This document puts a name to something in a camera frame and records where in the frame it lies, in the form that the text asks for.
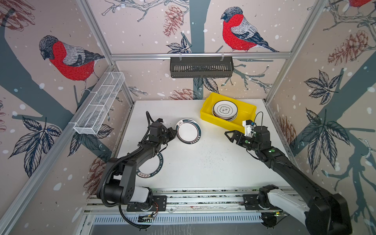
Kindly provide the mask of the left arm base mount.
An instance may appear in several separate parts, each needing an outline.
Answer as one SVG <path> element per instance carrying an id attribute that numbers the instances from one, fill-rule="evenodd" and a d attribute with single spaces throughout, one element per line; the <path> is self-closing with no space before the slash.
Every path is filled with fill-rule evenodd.
<path id="1" fill-rule="evenodd" d="M 149 203 L 131 203 L 127 205 L 127 212 L 165 212 L 167 206 L 167 196 L 157 195 L 153 196 L 151 204 Z"/>

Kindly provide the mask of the black wall basket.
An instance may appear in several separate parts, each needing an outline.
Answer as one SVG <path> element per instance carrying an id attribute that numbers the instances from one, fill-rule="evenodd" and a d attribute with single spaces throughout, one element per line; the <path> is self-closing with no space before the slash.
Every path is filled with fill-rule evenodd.
<path id="1" fill-rule="evenodd" d="M 234 72 L 230 56 L 172 57 L 170 75 L 172 78 L 226 78 Z"/>

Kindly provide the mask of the yellow plastic bin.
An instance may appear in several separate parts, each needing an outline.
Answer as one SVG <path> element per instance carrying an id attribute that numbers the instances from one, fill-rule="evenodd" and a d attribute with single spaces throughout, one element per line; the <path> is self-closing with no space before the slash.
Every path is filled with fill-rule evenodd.
<path id="1" fill-rule="evenodd" d="M 253 121 L 256 110 L 257 107 L 254 105 L 212 93 L 205 100 L 200 110 L 200 117 L 226 130 L 237 130 L 244 134 L 243 122 Z"/>

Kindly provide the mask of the green lettered plate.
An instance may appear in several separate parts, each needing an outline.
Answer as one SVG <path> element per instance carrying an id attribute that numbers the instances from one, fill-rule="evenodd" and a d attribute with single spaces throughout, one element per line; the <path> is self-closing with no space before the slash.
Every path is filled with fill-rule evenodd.
<path id="1" fill-rule="evenodd" d="M 139 167 L 136 173 L 141 178 L 151 178 L 161 171 L 163 164 L 163 155 L 158 153 L 155 157 L 147 160 L 141 167 Z"/>

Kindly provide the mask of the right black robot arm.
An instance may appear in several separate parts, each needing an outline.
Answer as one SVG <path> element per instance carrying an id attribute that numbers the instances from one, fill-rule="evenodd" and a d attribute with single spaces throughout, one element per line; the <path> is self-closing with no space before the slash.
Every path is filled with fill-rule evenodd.
<path id="1" fill-rule="evenodd" d="M 278 207 L 305 225 L 311 235 L 350 235 L 353 232 L 346 199 L 331 194 L 301 172 L 278 148 L 272 146 L 270 132 L 256 126 L 251 136 L 240 131 L 227 131 L 229 141 L 254 151 L 255 159 L 278 173 L 301 196 L 292 198 L 274 185 L 259 189 L 258 204 L 262 208 Z"/>

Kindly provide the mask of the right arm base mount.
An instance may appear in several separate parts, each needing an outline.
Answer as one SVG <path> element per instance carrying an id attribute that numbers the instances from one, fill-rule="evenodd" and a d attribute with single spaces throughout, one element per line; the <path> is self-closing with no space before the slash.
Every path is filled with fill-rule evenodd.
<path id="1" fill-rule="evenodd" d="M 244 194 L 242 197 L 243 206 L 246 211 L 282 211 L 280 208 L 274 206 L 260 206 L 257 194 Z"/>

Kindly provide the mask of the aluminium mounting rail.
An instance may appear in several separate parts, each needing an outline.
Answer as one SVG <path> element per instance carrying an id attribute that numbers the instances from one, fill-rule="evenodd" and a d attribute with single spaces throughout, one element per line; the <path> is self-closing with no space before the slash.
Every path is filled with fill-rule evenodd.
<path id="1" fill-rule="evenodd" d="M 282 187 L 282 198 L 293 199 L 297 201 L 298 206 L 308 209 L 305 201 L 297 192 L 291 188 Z M 153 196 L 167 196 L 167 213 L 178 212 L 244 212 L 243 195 L 259 194 L 256 189 L 234 189 L 234 190 L 190 190 L 190 191 L 154 191 Z M 84 213 L 116 213 L 117 206 L 109 208 L 103 205 L 96 196 L 90 196 Z M 274 211 L 255 211 L 255 212 L 274 212 Z"/>

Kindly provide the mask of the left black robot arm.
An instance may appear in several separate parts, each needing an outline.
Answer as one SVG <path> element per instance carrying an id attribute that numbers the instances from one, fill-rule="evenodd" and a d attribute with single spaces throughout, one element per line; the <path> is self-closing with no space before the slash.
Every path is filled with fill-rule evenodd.
<path id="1" fill-rule="evenodd" d="M 148 129 L 138 148 L 121 158 L 111 158 L 105 167 L 97 189 L 97 198 L 107 207 L 126 205 L 136 191 L 136 171 L 146 161 L 163 151 L 176 137 L 173 128 L 166 128 L 161 118 L 148 119 Z"/>

